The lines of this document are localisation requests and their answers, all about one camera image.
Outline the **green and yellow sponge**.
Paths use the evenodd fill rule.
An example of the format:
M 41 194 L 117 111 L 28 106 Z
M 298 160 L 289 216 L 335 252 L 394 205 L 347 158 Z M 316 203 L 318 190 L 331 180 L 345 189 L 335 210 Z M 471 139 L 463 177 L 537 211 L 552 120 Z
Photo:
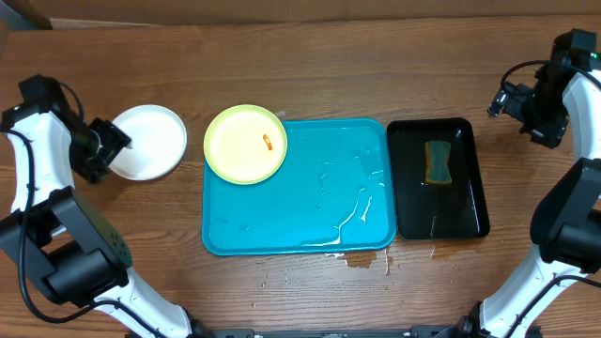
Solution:
M 452 183 L 449 169 L 450 154 L 451 144 L 449 142 L 436 140 L 424 144 L 425 184 L 448 185 Z

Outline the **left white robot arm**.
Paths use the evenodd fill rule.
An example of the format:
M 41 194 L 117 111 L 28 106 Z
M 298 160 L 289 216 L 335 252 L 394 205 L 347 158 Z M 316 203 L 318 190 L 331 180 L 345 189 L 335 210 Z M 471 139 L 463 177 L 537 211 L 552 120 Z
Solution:
M 19 89 L 23 103 L 1 115 L 16 169 L 1 249 L 29 311 L 51 324 L 100 311 L 133 337 L 211 336 L 136 273 L 125 240 L 75 191 L 75 175 L 100 182 L 131 138 L 109 120 L 86 123 L 83 107 L 69 105 L 69 87 L 52 77 L 35 75 Z

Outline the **yellow-green rimmed plate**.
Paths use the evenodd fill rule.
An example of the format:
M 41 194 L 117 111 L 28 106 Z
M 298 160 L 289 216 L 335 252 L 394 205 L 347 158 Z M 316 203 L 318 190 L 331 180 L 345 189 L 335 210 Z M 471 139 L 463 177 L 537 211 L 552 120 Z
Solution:
M 250 185 L 271 177 L 283 164 L 287 134 L 271 111 L 252 104 L 225 109 L 208 125 L 204 154 L 223 180 Z

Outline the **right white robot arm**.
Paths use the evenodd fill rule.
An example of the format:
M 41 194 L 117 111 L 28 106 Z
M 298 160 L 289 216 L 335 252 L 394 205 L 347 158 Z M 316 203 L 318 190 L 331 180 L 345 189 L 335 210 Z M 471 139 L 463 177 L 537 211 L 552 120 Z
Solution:
M 593 32 L 557 36 L 535 61 L 534 86 L 502 79 L 488 107 L 521 122 L 532 142 L 554 148 L 570 128 L 574 164 L 534 211 L 532 246 L 506 282 L 442 337 L 538 337 L 535 319 L 570 285 L 600 269 L 600 54 Z

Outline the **white plate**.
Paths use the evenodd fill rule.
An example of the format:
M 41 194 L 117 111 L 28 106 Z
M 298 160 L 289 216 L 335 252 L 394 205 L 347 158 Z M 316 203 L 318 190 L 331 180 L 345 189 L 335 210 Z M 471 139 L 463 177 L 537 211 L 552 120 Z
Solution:
M 187 146 L 187 131 L 172 110 L 154 104 L 128 109 L 113 124 L 131 138 L 110 164 L 117 175 L 129 180 L 152 180 L 172 171 Z

